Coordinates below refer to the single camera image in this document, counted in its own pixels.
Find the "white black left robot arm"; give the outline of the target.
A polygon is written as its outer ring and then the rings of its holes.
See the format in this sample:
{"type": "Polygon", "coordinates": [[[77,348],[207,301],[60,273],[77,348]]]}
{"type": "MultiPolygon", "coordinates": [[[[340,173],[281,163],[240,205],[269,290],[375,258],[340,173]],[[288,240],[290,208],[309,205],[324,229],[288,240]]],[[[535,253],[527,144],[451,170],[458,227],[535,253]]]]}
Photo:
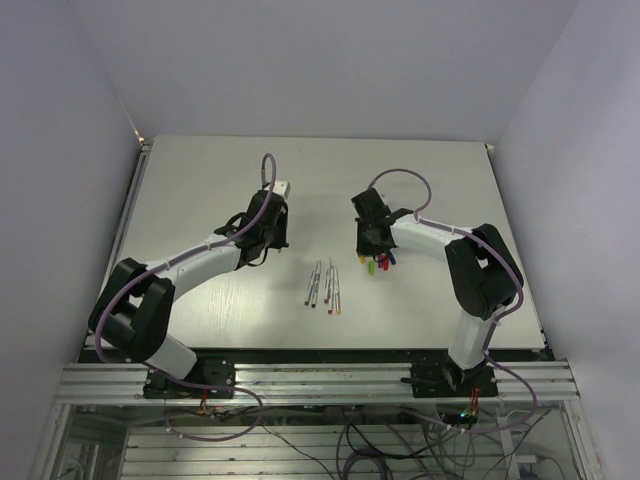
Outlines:
{"type": "Polygon", "coordinates": [[[264,187],[245,212],[172,259],[120,261],[88,320],[97,344],[106,341],[125,358],[169,374],[178,395],[196,395],[204,373],[196,353],[168,333],[173,304],[219,275],[262,265],[271,249],[286,248],[289,193],[284,180],[264,187]]]}

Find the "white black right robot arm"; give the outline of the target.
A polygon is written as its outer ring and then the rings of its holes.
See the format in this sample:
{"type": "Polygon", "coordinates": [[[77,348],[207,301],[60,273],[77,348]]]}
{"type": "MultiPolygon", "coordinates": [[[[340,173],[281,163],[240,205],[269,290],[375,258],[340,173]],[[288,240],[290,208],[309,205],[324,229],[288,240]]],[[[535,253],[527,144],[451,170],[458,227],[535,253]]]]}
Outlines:
{"type": "Polygon", "coordinates": [[[440,373],[450,394],[476,383],[474,369],[486,362],[491,336],[502,317],[524,300],[524,278],[497,228],[463,229],[427,220],[409,209],[393,211],[376,189],[354,196],[356,252],[386,265],[394,249],[408,249],[446,263],[461,316],[440,373]]]}

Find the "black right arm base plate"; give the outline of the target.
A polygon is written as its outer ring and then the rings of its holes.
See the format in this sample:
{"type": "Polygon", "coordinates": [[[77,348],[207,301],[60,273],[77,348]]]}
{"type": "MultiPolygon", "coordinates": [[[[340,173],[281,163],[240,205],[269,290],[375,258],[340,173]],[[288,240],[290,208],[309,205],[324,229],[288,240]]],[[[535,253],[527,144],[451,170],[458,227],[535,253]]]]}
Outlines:
{"type": "Polygon", "coordinates": [[[413,364],[400,379],[411,387],[414,398],[490,398],[498,395],[494,370],[486,364],[461,370],[455,364],[413,364]]]}

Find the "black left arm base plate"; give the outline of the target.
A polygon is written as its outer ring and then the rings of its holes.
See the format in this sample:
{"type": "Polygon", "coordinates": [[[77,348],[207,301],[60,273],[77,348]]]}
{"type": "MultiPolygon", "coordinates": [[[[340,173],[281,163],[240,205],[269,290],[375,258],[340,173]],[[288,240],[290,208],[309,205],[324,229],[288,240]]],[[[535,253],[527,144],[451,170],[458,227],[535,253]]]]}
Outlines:
{"type": "Polygon", "coordinates": [[[143,385],[143,397],[148,400],[230,399],[235,379],[234,367],[225,360],[198,361],[182,380],[150,369],[143,385]]]}

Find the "green ended white pen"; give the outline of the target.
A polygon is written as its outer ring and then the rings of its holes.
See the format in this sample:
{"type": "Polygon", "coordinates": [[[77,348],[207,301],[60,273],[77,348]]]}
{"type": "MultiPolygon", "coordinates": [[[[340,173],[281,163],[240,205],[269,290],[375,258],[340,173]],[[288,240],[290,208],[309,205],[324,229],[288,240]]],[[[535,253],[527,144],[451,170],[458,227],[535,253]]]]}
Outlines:
{"type": "Polygon", "coordinates": [[[314,289],[315,289],[315,282],[316,282],[316,277],[317,277],[317,273],[318,273],[318,266],[319,263],[316,262],[316,266],[314,267],[314,269],[312,270],[311,274],[310,274],[310,278],[309,278],[309,282],[308,282],[308,286],[306,289],[306,293],[305,293],[305,299],[304,299],[304,305],[305,306],[309,306],[311,303],[311,299],[314,293],[314,289]]]}

